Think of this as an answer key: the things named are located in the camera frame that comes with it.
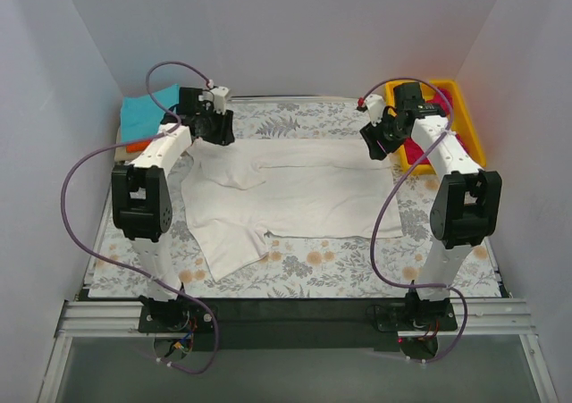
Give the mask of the white t shirt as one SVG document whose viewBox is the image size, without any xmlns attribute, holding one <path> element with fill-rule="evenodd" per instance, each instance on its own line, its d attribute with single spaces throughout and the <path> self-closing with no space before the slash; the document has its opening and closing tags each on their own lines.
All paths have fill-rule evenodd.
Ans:
<svg viewBox="0 0 572 403">
<path fill-rule="evenodd" d="M 370 237 L 393 187 L 390 161 L 358 139 L 198 139 L 188 153 L 186 222 L 217 281 L 266 256 L 266 234 Z"/>
</svg>

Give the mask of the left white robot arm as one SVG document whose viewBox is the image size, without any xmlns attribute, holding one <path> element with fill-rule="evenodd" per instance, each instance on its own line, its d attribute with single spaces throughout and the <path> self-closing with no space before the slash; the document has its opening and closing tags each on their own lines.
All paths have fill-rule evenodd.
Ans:
<svg viewBox="0 0 572 403">
<path fill-rule="evenodd" d="M 154 139 L 130 164 L 112 171 L 114 226 L 123 232 L 137 254 L 140 269 L 150 282 L 140 301 L 151 320 L 173 332 L 190 319 L 189 304 L 173 290 L 182 283 L 173 269 L 166 234 L 172 224 L 172 201 L 167 176 L 192 141 L 202 139 L 219 146 L 234 142 L 231 96 L 226 87 L 208 90 L 180 88 L 179 99 L 164 113 Z"/>
</svg>

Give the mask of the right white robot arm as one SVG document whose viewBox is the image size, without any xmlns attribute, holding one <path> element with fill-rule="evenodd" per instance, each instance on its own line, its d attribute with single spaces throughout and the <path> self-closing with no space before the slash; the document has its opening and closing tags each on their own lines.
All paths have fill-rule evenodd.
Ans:
<svg viewBox="0 0 572 403">
<path fill-rule="evenodd" d="M 400 285 L 404 298 L 374 308 L 382 331 L 452 328 L 453 282 L 471 250 L 494 232 L 498 217 L 501 176 L 470 157 L 452 129 L 451 101 L 439 89 L 434 92 L 440 102 L 426 101 L 424 86 L 406 78 L 397 81 L 390 105 L 373 90 L 357 101 L 357 109 L 370 118 L 360 134 L 371 159 L 382 161 L 410 139 L 440 181 L 429 214 L 433 240 L 428 257 L 418 277 Z"/>
</svg>

